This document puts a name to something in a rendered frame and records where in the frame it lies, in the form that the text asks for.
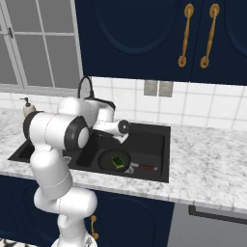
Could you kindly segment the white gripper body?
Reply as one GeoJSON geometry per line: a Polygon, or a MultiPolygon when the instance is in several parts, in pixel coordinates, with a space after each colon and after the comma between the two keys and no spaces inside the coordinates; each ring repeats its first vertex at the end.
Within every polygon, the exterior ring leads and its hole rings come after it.
{"type": "Polygon", "coordinates": [[[126,133],[124,136],[116,136],[114,135],[113,138],[117,140],[120,144],[123,144],[126,139],[128,138],[128,133],[126,133]]]}

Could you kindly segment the green and yellow sponge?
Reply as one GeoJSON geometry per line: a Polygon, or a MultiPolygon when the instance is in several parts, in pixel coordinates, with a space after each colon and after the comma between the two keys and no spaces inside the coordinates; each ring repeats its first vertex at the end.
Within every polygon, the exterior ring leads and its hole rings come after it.
{"type": "Polygon", "coordinates": [[[113,157],[112,163],[115,165],[116,169],[121,169],[124,167],[124,161],[119,156],[113,157]]]}

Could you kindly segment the black sink basin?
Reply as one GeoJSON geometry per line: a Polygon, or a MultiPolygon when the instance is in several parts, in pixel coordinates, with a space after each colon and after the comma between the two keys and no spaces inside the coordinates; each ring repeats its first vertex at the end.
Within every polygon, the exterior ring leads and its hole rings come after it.
{"type": "Polygon", "coordinates": [[[34,146],[25,141],[11,160],[29,163],[34,176],[45,185],[69,178],[72,170],[168,182],[170,136],[169,126],[132,123],[128,138],[120,144],[107,133],[74,125],[58,144],[34,146]],[[137,168],[133,174],[102,170],[97,159],[112,149],[126,151],[134,163],[155,166],[157,170],[137,168]]]}

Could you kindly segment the black curved tap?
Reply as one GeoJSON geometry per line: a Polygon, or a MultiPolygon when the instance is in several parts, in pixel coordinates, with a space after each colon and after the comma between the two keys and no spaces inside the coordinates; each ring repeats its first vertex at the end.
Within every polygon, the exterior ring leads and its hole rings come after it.
{"type": "Polygon", "coordinates": [[[89,77],[89,76],[83,76],[79,82],[79,85],[78,85],[78,88],[77,88],[77,98],[80,98],[81,97],[81,88],[82,88],[82,84],[85,80],[88,80],[89,82],[89,85],[90,85],[90,95],[86,98],[89,98],[89,99],[93,99],[95,98],[95,92],[94,92],[94,87],[93,87],[93,82],[92,82],[92,79],[89,77]]]}

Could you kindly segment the navy base cupboard door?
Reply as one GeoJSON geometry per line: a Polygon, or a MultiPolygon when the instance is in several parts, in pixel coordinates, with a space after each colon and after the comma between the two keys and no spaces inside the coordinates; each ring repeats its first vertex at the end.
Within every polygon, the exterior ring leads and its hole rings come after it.
{"type": "Polygon", "coordinates": [[[98,247],[167,247],[174,203],[95,190],[98,247]]]}
{"type": "Polygon", "coordinates": [[[0,175],[0,236],[39,247],[58,238],[58,215],[35,207],[38,184],[32,179],[0,175]]]}

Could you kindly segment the white soap dispenser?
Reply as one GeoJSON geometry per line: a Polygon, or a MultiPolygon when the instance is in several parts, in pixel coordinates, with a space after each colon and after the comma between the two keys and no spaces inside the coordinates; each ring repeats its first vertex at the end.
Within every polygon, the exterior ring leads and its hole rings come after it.
{"type": "Polygon", "coordinates": [[[23,106],[23,114],[24,117],[27,117],[30,113],[36,110],[36,107],[28,101],[27,97],[25,97],[24,100],[26,101],[26,103],[23,106]]]}

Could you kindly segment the grey dishwasher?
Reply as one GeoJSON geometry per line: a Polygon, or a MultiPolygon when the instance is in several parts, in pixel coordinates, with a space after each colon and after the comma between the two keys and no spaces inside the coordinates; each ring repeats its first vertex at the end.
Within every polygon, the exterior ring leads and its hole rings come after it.
{"type": "MultiPolygon", "coordinates": [[[[247,225],[192,216],[175,204],[167,247],[247,247],[247,225]]],[[[201,212],[247,219],[247,213],[196,206],[201,212]]]]}

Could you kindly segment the grey framed window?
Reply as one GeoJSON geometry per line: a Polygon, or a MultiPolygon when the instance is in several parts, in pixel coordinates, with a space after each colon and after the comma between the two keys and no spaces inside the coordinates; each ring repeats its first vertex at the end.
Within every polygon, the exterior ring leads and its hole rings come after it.
{"type": "Polygon", "coordinates": [[[1,92],[74,96],[82,76],[75,0],[0,0],[1,92]]]}

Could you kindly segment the grey wall socket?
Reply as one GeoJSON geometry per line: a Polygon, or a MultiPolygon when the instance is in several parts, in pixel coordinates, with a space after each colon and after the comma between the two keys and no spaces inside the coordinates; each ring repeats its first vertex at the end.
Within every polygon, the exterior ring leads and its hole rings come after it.
{"type": "Polygon", "coordinates": [[[173,81],[160,81],[159,82],[159,95],[171,97],[173,95],[174,82],[173,81]]]}
{"type": "Polygon", "coordinates": [[[158,82],[155,80],[146,80],[144,82],[144,95],[157,96],[158,82]]]}

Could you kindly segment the navy wall cupboard door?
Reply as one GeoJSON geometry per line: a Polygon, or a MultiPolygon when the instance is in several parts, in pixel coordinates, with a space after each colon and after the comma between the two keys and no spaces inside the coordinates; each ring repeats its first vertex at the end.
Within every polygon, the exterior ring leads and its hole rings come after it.
{"type": "Polygon", "coordinates": [[[178,65],[186,0],[75,0],[84,74],[187,81],[178,65]]]}
{"type": "Polygon", "coordinates": [[[247,0],[204,0],[191,82],[247,86],[247,0]],[[219,5],[209,64],[201,68],[206,55],[212,18],[210,7],[219,5]]]}

